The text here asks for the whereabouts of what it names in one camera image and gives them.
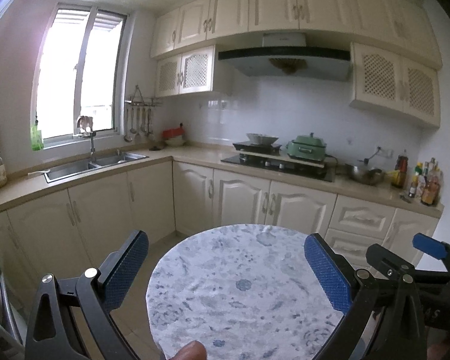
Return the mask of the person's left hand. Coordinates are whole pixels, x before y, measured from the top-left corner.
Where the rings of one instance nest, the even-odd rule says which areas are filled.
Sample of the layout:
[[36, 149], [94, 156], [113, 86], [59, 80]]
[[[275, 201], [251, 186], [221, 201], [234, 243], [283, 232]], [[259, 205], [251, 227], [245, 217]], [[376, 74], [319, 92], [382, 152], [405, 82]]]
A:
[[206, 360], [207, 351], [198, 340], [189, 342], [182, 347], [170, 360]]

